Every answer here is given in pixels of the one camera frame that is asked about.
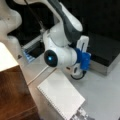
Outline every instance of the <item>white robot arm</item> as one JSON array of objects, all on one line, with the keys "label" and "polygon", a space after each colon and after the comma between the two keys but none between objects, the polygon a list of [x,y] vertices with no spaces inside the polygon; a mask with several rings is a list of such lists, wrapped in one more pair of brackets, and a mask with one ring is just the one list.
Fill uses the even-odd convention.
[{"label": "white robot arm", "polygon": [[22,5],[26,5],[26,3],[43,3],[58,18],[59,22],[43,34],[43,42],[45,44],[44,60],[47,65],[50,67],[65,68],[81,62],[81,54],[78,54],[81,52],[69,47],[69,45],[80,40],[83,28],[79,20],[62,3],[58,0],[14,1]]}]

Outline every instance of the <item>blue component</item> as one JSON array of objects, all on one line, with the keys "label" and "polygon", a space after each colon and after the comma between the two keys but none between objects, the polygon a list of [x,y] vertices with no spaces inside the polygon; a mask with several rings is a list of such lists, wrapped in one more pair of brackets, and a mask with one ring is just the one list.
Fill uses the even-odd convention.
[{"label": "blue component", "polygon": [[90,58],[91,58],[91,55],[89,53],[82,53],[80,69],[82,69],[83,71],[87,71],[89,69]]},{"label": "blue component", "polygon": [[49,61],[52,61],[52,57],[48,57],[48,60],[49,60]]},{"label": "blue component", "polygon": [[83,71],[87,71],[89,69],[91,55],[87,52],[83,53],[78,48],[76,48],[75,51],[77,53],[76,63],[81,63],[80,69],[82,69]]}]

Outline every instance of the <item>metal part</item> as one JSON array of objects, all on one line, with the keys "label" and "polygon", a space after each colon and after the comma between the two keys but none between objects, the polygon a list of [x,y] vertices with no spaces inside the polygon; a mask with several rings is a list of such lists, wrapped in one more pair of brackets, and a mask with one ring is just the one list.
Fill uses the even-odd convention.
[{"label": "metal part", "polygon": [[38,36],[29,43],[27,43],[25,46],[22,47],[23,50],[25,50],[27,53],[31,52],[34,48],[38,46],[38,42],[42,40],[42,36]]}]

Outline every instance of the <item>wooden table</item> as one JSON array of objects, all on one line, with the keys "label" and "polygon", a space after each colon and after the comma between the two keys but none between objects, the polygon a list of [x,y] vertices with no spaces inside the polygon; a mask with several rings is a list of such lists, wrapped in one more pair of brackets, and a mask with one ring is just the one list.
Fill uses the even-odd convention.
[{"label": "wooden table", "polygon": [[0,120],[40,120],[22,71],[0,43]]}]

